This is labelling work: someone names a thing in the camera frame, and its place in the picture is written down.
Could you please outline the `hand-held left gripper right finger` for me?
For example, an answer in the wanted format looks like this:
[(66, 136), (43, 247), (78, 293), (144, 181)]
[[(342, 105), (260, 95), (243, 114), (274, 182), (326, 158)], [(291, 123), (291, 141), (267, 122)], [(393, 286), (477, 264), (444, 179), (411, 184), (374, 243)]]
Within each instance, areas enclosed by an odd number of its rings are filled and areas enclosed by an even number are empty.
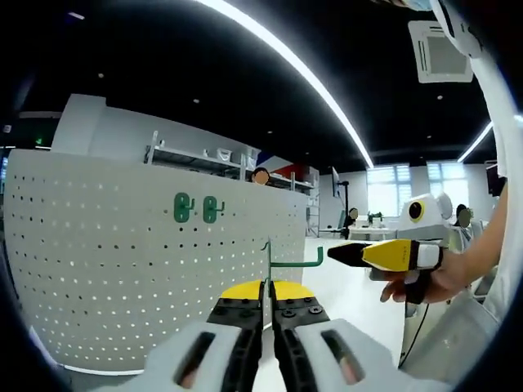
[(288, 391), (346, 391), (368, 372), (355, 347), (378, 344), (343, 319), (332, 320), (300, 283), (270, 283), (274, 352)]

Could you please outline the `person's right hand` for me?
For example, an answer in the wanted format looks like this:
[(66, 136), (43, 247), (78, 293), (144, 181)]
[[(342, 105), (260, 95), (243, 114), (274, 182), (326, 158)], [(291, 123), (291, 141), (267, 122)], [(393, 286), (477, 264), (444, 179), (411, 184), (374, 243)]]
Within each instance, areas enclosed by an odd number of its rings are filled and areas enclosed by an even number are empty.
[[(439, 269), (429, 274), (428, 286), (421, 303), (446, 301), (460, 293), (484, 273), (481, 263), (467, 252), (463, 254), (445, 251)], [(381, 302), (392, 299), (394, 302), (410, 302), (407, 299), (407, 282), (419, 278), (418, 271), (386, 272), (383, 278), (387, 285), (383, 288)]]

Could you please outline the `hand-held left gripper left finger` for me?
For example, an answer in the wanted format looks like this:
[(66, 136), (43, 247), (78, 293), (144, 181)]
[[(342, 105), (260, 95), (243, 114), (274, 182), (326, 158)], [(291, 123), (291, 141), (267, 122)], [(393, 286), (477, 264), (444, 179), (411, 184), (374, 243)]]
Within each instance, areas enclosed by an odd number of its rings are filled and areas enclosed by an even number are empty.
[(264, 282), (225, 290), (208, 319), (185, 326), (149, 354), (155, 391), (250, 391), (262, 355)]

